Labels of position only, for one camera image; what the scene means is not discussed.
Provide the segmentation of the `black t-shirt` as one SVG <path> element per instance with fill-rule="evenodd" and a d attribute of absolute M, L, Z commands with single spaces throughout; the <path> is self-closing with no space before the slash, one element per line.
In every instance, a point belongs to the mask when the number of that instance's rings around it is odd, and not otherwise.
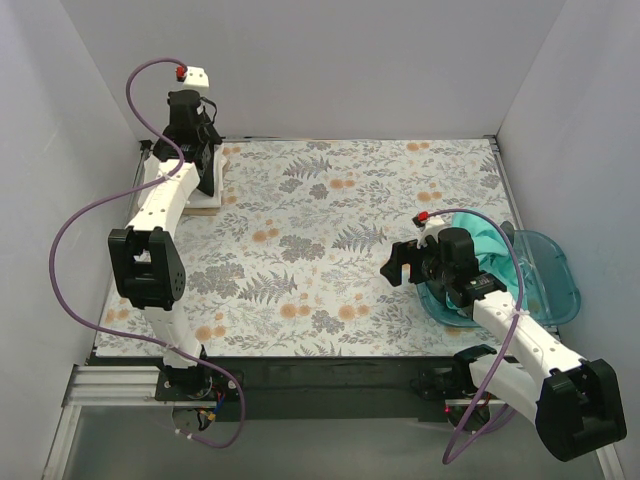
<path fill-rule="evenodd" d="M 222 142 L 207 141 L 196 145 L 193 154 L 193 163 L 199 174 L 197 189 L 208 197 L 213 197 L 216 180 L 214 173 L 215 156 L 222 147 Z"/>

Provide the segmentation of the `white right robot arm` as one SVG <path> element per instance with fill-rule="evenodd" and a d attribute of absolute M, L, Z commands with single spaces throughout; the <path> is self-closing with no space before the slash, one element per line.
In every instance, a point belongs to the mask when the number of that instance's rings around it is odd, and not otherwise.
<path fill-rule="evenodd" d="M 626 438 L 612 366 L 585 359 L 517 309 L 504 283 L 481 270 L 469 232 L 450 227 L 421 241 L 396 242 L 380 272 L 397 287 L 405 266 L 410 282 L 426 285 L 441 302 L 452 301 L 501 340 L 517 361 L 498 359 L 488 346 L 459 352 L 452 383 L 460 395 L 471 398 L 488 390 L 526 417 L 561 461 Z"/>

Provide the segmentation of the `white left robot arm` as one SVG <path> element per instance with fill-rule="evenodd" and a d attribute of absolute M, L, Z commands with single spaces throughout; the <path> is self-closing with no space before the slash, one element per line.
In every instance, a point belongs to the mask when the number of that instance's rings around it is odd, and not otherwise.
<path fill-rule="evenodd" d="M 213 377 L 197 362 L 206 351 L 182 305 L 187 274 L 173 236 L 184 209 L 221 204 L 226 160 L 206 112 L 209 104 L 196 90 L 169 93 L 169 124 L 153 147 L 145 175 L 160 183 L 142 194 L 129 224 L 108 237 L 118 293 L 165 343 L 160 369 L 168 385 L 193 400 L 211 392 Z"/>

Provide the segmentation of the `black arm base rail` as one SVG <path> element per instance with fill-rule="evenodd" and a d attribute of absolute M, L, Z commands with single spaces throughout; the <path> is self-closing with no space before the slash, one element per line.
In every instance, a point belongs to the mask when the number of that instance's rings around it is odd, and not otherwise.
<path fill-rule="evenodd" d="M 221 357 L 248 420 L 413 418 L 447 420 L 445 405 L 471 400 L 451 356 Z"/>

